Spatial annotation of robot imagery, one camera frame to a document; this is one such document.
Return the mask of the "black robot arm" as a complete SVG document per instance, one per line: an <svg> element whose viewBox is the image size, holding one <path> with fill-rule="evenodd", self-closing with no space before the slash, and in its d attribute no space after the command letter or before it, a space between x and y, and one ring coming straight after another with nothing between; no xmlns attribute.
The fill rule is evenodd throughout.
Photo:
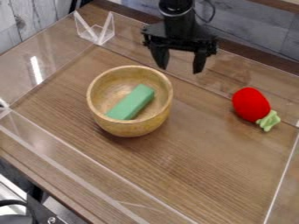
<svg viewBox="0 0 299 224"><path fill-rule="evenodd" d="M217 38L196 20L195 0L159 0L159 11L163 20L141 29L143 44L161 69L168 66L169 50L193 53L192 73L197 74L217 53Z"/></svg>

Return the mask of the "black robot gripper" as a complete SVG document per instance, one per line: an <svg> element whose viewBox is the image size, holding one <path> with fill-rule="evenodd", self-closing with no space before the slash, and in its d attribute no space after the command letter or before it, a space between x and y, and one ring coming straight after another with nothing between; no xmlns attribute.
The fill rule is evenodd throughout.
<svg viewBox="0 0 299 224"><path fill-rule="evenodd" d="M217 38L199 24L167 25L164 21L148 24L141 29L144 45L149 47L156 65L165 69L169 49L195 52L192 73L201 72L207 55L217 52Z"/></svg>

